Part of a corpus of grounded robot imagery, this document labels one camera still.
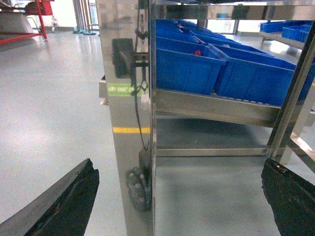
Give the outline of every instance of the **blue plastic bin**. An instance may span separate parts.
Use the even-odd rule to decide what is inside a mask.
[[[301,42],[305,43],[307,40],[307,37],[309,36],[310,31],[303,31],[301,30]]]
[[[192,27],[196,27],[197,24],[191,22],[191,21],[185,21],[185,20],[176,20],[179,24],[181,25],[186,25],[186,26],[192,26]]]
[[[232,39],[229,38],[214,38],[214,37],[208,37],[208,36],[202,36],[202,35],[196,35],[195,36],[199,41],[204,42],[204,43],[211,43],[211,44],[226,44],[226,43],[233,43],[233,44],[240,44]]]
[[[176,39],[191,43],[200,43],[196,38],[184,33],[176,33],[168,30],[157,29],[157,37]]]
[[[204,37],[212,37],[212,38],[219,38],[219,39],[225,39],[226,37],[222,34],[219,33],[212,33],[212,32],[204,32],[204,31],[200,31],[197,29],[192,29],[189,31],[185,31],[185,29],[183,29],[184,33],[190,34],[190,35],[195,35],[195,36],[204,36]]]
[[[157,37],[158,88],[211,94],[224,64],[207,46]]]
[[[285,21],[260,23],[260,31],[266,33],[281,32],[282,28],[286,26]]]
[[[300,25],[312,25],[312,21],[286,21],[286,27],[288,26],[300,26]]]
[[[311,26],[309,25],[284,27],[282,37],[305,42],[308,35],[307,32],[309,32],[310,29]]]
[[[176,32],[176,33],[183,33],[183,31],[181,31],[179,28],[165,26],[165,25],[157,25],[157,30],[167,30],[167,31]]]
[[[207,37],[198,37],[197,39],[200,40],[201,43],[210,43],[213,45],[219,45],[219,46],[224,46],[224,47],[229,47],[229,48],[233,48],[233,49],[238,49],[238,50],[245,50],[245,51],[250,51],[253,53],[260,53],[260,54],[264,54],[266,56],[270,56],[270,57],[274,57],[274,55],[269,54],[267,52],[264,52],[262,50],[259,50],[257,48],[251,47],[251,46],[247,46],[247,45],[243,45],[237,42],[229,42],[229,41],[224,41],[224,40],[219,40],[219,39],[210,39]]]
[[[216,48],[227,61],[215,86],[218,95],[282,105],[295,70],[293,63],[222,46]]]

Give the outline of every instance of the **stainless steel rack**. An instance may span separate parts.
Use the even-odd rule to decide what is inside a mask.
[[[267,5],[212,5],[191,4],[178,5],[174,2],[150,0],[134,2],[124,0],[96,0],[100,22],[100,38],[102,43],[104,67],[108,87],[108,99],[113,125],[116,158],[121,183],[126,229],[128,236],[155,235],[155,194],[156,194],[156,157],[157,156],[247,156],[264,155],[285,162],[289,156],[288,149],[301,156],[301,159],[314,170],[314,157],[307,155],[312,150],[301,148],[305,144],[299,140],[299,134],[307,120],[315,99],[315,86],[311,87],[306,99],[299,99],[307,73],[315,56],[315,25],[313,24],[309,38],[305,43],[301,58],[294,73],[283,106],[274,107],[250,101],[240,101],[219,96],[201,96],[177,91],[156,88],[156,19],[207,19],[232,20],[313,20],[315,21],[315,5],[313,1],[277,1]],[[124,12],[130,14],[130,22],[120,23]],[[142,40],[136,52],[150,53],[150,71],[142,67],[131,68],[131,84],[135,90],[146,84],[150,87],[150,108],[139,105],[145,97],[141,93],[128,93],[130,79],[115,76],[117,68],[112,64],[114,39],[133,38],[134,28],[139,27],[139,16],[150,22],[150,43]],[[196,103],[207,106],[196,107]],[[157,112],[194,118],[213,119],[226,122],[255,124],[273,127],[269,142],[259,147],[162,147],[157,145]],[[139,199],[135,198],[130,182],[126,185],[126,176],[134,176],[134,167],[145,167],[148,170],[146,190],[151,188],[151,207],[139,211],[135,207]]]

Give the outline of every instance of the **yellow line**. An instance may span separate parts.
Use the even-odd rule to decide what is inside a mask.
[[[129,128],[129,127],[113,127],[114,133],[120,133],[120,134],[139,134],[140,129],[139,128]],[[143,134],[150,134],[151,128],[141,128],[141,132]]]

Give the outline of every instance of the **green label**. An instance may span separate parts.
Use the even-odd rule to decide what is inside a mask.
[[[130,84],[113,84],[107,83],[107,90],[109,96],[120,96],[128,97],[131,96],[131,93],[134,91],[134,87],[131,87]],[[138,96],[141,96],[142,90],[138,92]]]

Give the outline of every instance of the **white wall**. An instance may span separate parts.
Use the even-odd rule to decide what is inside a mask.
[[[54,16],[59,27],[76,27],[75,14],[72,0],[55,0],[51,2]],[[52,26],[52,17],[44,16],[45,26]]]

